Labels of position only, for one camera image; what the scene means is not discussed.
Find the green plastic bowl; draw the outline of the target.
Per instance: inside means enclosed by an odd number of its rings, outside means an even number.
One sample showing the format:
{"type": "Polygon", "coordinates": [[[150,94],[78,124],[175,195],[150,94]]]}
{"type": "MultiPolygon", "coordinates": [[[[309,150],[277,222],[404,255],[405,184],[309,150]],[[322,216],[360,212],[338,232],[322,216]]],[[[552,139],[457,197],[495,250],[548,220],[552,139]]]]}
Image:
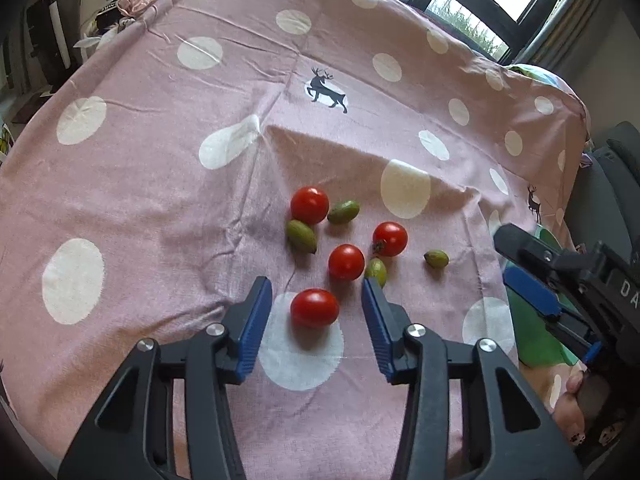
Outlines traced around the green plastic bowl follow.
{"type": "Polygon", "coordinates": [[[522,297],[517,289],[512,289],[510,285],[521,285],[525,288],[530,288],[535,299],[550,299],[550,292],[544,292],[538,281],[510,262],[504,268],[503,281],[506,285],[516,348],[518,348],[520,360],[531,368],[558,364],[575,365],[578,357],[546,330],[544,321],[538,315],[534,306],[526,298],[522,297]]]}

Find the grey sofa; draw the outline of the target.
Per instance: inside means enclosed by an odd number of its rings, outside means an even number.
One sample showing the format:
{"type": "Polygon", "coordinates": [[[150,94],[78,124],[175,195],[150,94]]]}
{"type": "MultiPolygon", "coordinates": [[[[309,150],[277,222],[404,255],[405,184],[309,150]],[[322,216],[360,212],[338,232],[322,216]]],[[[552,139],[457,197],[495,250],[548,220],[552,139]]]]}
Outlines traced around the grey sofa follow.
{"type": "Polygon", "coordinates": [[[578,249],[602,242],[629,263],[639,258],[639,131],[631,122],[587,143],[565,223],[578,249]]]}

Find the green olive fruit far right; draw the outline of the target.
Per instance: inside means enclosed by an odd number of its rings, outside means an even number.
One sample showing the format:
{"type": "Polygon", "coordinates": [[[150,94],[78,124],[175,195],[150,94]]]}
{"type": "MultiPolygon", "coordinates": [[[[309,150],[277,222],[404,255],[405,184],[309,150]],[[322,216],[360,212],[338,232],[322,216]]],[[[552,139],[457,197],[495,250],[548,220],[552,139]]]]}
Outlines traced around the green olive fruit far right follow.
{"type": "Polygon", "coordinates": [[[432,249],[423,255],[425,262],[433,269],[442,270],[449,264],[449,256],[441,249],[432,249]]]}

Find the green olive fruit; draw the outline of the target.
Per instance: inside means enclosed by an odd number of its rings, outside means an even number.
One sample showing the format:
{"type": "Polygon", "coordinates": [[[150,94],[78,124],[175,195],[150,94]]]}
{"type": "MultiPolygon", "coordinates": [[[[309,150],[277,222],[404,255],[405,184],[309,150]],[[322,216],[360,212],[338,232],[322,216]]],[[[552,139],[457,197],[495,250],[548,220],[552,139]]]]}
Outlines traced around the green olive fruit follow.
{"type": "Polygon", "coordinates": [[[425,262],[433,269],[442,270],[449,264],[449,256],[441,249],[432,249],[423,255],[425,262]]]}
{"type": "Polygon", "coordinates": [[[364,276],[374,278],[378,282],[378,286],[383,288],[387,282],[387,269],[384,261],[380,258],[370,259],[366,270],[364,270],[364,276]]]}
{"type": "Polygon", "coordinates": [[[341,226],[354,220],[360,213],[360,205],[356,200],[345,200],[343,203],[334,205],[326,218],[332,224],[341,226]]]}
{"type": "Polygon", "coordinates": [[[317,239],[314,231],[304,222],[290,220],[286,225],[288,242],[304,254],[314,254],[317,251],[317,239]]]}

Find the red cherry tomato front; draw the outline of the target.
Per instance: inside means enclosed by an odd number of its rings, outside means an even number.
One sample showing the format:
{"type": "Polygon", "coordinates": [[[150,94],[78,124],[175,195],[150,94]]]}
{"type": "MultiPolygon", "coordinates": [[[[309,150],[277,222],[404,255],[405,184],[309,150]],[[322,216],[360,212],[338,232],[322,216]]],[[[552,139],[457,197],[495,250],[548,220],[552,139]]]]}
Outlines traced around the red cherry tomato front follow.
{"type": "Polygon", "coordinates": [[[299,292],[291,302],[292,321],[308,328],[333,324],[340,315],[337,299],[327,290],[310,288],[299,292]]]}

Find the red cherry tomato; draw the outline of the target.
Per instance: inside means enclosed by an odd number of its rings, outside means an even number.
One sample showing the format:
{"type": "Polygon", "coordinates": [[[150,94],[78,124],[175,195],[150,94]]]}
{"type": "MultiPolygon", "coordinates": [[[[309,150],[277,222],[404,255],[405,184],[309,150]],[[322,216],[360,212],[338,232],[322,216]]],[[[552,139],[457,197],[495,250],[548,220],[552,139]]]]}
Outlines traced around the red cherry tomato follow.
{"type": "Polygon", "coordinates": [[[355,245],[338,245],[329,256],[328,270],[334,280],[355,281],[364,270],[364,255],[355,245]]]}
{"type": "Polygon", "coordinates": [[[310,288],[299,292],[291,302],[292,321],[308,328],[333,324],[340,315],[337,299],[327,290],[310,288]]]}
{"type": "Polygon", "coordinates": [[[380,223],[373,231],[372,247],[375,254],[396,257],[406,249],[407,244],[408,232],[397,222],[380,223]]]}
{"type": "Polygon", "coordinates": [[[315,186],[299,188],[291,198],[292,218],[306,223],[308,226],[315,226],[323,221],[329,213],[329,209],[329,197],[315,186]]]}

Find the red cherry tomato right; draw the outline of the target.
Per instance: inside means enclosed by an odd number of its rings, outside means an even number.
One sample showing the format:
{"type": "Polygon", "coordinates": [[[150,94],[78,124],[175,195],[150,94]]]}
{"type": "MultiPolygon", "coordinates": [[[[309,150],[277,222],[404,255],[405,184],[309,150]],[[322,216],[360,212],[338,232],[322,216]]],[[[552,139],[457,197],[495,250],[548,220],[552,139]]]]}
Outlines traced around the red cherry tomato right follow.
{"type": "Polygon", "coordinates": [[[397,222],[380,223],[373,231],[372,247],[375,254],[396,257],[406,249],[407,244],[408,232],[397,222]]]}

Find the green olive fruit centre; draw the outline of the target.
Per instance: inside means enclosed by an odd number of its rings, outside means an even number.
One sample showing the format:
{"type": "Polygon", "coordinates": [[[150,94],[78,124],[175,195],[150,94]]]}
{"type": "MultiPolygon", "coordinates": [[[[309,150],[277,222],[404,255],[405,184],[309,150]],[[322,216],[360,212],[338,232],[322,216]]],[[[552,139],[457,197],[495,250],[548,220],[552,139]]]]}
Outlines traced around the green olive fruit centre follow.
{"type": "Polygon", "coordinates": [[[366,270],[364,270],[364,276],[374,278],[378,282],[378,286],[383,288],[387,282],[387,269],[384,261],[380,258],[370,259],[366,270]]]}

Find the green olive fruit left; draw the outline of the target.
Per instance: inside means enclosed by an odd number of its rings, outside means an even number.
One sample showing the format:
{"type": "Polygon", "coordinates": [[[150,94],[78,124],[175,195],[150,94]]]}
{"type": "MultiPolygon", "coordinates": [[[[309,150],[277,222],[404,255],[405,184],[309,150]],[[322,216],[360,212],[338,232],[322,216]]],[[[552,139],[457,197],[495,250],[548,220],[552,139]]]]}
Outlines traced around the green olive fruit left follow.
{"type": "Polygon", "coordinates": [[[314,231],[304,222],[290,220],[286,225],[288,242],[304,254],[314,254],[317,251],[317,239],[314,231]]]}

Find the red cherry tomato middle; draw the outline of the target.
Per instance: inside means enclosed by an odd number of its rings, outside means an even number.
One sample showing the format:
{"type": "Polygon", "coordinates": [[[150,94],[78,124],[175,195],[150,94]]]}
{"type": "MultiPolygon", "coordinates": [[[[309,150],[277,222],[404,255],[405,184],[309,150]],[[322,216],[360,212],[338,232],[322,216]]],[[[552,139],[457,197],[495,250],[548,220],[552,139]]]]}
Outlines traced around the red cherry tomato middle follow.
{"type": "Polygon", "coordinates": [[[334,280],[355,281],[364,270],[364,255],[355,245],[338,245],[329,256],[328,270],[334,280]]]}

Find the green olive fruit back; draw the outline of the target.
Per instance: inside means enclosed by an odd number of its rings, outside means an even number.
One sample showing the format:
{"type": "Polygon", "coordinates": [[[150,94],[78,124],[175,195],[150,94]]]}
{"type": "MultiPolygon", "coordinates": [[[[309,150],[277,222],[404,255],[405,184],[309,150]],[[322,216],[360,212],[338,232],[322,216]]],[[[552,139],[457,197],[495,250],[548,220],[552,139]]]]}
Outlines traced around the green olive fruit back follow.
{"type": "Polygon", "coordinates": [[[343,203],[334,205],[326,218],[332,224],[341,226],[354,220],[360,213],[360,205],[356,200],[345,200],[343,203]]]}

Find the red cherry tomato back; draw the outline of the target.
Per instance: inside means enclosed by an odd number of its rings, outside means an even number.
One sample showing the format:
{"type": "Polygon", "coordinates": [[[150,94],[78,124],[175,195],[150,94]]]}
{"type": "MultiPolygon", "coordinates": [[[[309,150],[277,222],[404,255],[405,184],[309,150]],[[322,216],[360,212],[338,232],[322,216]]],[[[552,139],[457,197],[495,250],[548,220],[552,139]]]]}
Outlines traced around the red cherry tomato back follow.
{"type": "Polygon", "coordinates": [[[329,209],[329,197],[315,186],[299,188],[291,198],[292,218],[306,223],[308,226],[315,226],[323,221],[329,213],[329,209]]]}

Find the pink polka dot tablecloth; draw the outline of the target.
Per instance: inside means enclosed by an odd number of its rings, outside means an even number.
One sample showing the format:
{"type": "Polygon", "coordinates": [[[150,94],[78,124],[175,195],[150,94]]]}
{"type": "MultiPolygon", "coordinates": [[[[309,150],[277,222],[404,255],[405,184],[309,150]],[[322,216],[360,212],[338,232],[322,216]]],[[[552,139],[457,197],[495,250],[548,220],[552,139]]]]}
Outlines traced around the pink polka dot tablecloth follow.
{"type": "Polygon", "coordinates": [[[2,379],[55,457],[144,337],[189,337],[265,275],[255,370],[230,392],[252,479],[386,479],[406,392],[378,371],[339,244],[400,223],[385,287],[444,338],[514,356],[504,222],[568,240],[584,104],[490,62],[397,0],[158,0],[38,110],[1,168],[2,379]],[[293,194],[358,216],[286,237],[293,194]],[[441,249],[445,269],[423,255],[441,249]],[[295,324],[305,289],[340,306],[295,324]]]}

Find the pink fabric flower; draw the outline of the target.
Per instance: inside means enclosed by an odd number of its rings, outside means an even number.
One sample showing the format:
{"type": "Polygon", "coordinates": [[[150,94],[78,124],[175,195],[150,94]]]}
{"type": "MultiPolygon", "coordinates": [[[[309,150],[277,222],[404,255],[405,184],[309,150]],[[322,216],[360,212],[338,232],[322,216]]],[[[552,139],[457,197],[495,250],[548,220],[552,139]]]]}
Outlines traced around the pink fabric flower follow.
{"type": "Polygon", "coordinates": [[[119,12],[126,18],[138,18],[157,0],[116,0],[119,12]]]}

